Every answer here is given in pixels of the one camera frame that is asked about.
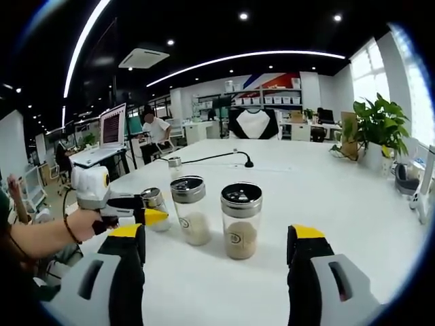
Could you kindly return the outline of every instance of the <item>led strip light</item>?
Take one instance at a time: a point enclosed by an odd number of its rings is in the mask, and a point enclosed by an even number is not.
[[[336,59],[341,59],[344,60],[346,59],[344,56],[339,56],[338,54],[331,54],[331,53],[325,53],[325,52],[316,52],[316,51],[298,51],[298,50],[278,50],[278,51],[262,51],[262,52],[251,52],[251,53],[244,53],[244,54],[237,54],[236,56],[226,56],[225,58],[220,58],[220,59],[216,59],[216,60],[212,60],[212,61],[207,61],[204,63],[201,63],[199,65],[196,66],[192,66],[180,71],[177,71],[175,73],[172,73],[170,75],[167,75],[166,77],[157,79],[156,81],[153,81],[152,83],[148,84],[147,87],[156,85],[157,83],[160,83],[168,78],[174,77],[176,75],[179,75],[180,73],[185,73],[186,71],[190,71],[196,68],[200,68],[200,67],[204,67],[207,65],[211,65],[213,63],[217,63],[217,62],[221,62],[221,61],[226,61],[226,60],[232,60],[232,59],[238,59],[238,58],[245,58],[246,56],[262,56],[265,54],[308,54],[308,55],[312,55],[312,56],[327,56],[330,58],[336,58]]]
[[[101,13],[104,11],[104,9],[107,7],[111,0],[101,0],[99,4],[95,7],[94,11],[90,15],[88,22],[83,28],[82,34],[80,34],[79,40],[77,41],[77,44],[75,45],[74,53],[71,58],[71,62],[69,63],[68,68],[68,75],[67,80],[65,82],[65,91],[63,92],[63,97],[67,98],[69,93],[69,86],[71,85],[71,80],[73,78],[74,68],[77,64],[80,52],[82,51],[84,42],[88,38],[88,35],[90,31],[92,30],[95,22],[98,20]],[[62,127],[65,126],[65,108],[63,109],[63,118],[62,118]]]

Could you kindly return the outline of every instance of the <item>white pot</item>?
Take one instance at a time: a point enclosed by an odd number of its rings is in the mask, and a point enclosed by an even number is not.
[[[387,177],[393,161],[392,159],[383,157],[382,146],[369,143],[366,149],[366,155],[360,160],[360,163],[371,171]]]

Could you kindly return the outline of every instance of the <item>office chair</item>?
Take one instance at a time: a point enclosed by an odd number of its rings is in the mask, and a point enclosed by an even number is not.
[[[228,113],[230,139],[281,139],[277,113],[272,109],[231,109]]]
[[[311,127],[311,139],[314,143],[323,143],[326,137],[326,129],[322,127]]]
[[[335,124],[334,113],[332,110],[326,110],[322,107],[317,109],[317,116],[320,124]]]

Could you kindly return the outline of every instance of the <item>glass jar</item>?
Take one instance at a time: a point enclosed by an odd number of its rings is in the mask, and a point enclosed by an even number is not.
[[[146,209],[155,209],[156,211],[168,213],[164,204],[162,192],[158,188],[148,188],[141,193],[142,201]],[[171,228],[171,223],[166,218],[164,221],[150,225],[149,228],[156,232],[167,231]]]
[[[178,178],[171,182],[171,193],[186,242],[192,246],[208,243],[211,240],[209,222],[202,208],[204,179],[196,175]]]
[[[168,159],[169,172],[171,174],[171,180],[181,178],[183,176],[183,164],[181,158],[175,156]]]
[[[247,259],[257,249],[262,191],[253,183],[233,183],[221,193],[222,219],[226,254],[233,259]]]

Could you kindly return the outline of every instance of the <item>human hand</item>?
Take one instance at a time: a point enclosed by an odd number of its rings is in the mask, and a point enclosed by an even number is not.
[[[7,188],[13,200],[21,198],[20,187],[18,186],[18,182],[16,182],[14,175],[10,175],[7,178]]]
[[[79,241],[89,240],[95,235],[92,228],[95,221],[103,221],[101,215],[87,209],[78,209],[67,217],[68,226]]]

